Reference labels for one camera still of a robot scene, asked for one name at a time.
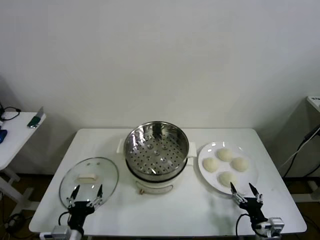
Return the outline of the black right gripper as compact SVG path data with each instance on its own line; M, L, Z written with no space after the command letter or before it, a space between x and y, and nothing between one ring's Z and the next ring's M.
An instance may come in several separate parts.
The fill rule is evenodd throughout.
M265 225L268 219L264 216L261 208L263 206L263 195L258 192L258 190L249 183L249 187L253 193L254 197L242 197L236 190L234 184L230 182L230 190L232 199L239 207L245 210L250 218L251 228L254 233L259 237L268 237Z

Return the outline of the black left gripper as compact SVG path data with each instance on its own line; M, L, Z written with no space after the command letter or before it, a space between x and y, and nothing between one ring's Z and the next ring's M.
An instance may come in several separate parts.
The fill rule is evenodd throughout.
M83 226L88 215L95 212L95 208L100 206L103 201L103 185L101 184L96 197L93 200L87 201L76 201L80 185L78 184L72 191L70 197L66 198L67 208L70 214L68 220L68 226L71 230L77 230L78 232L83 232Z

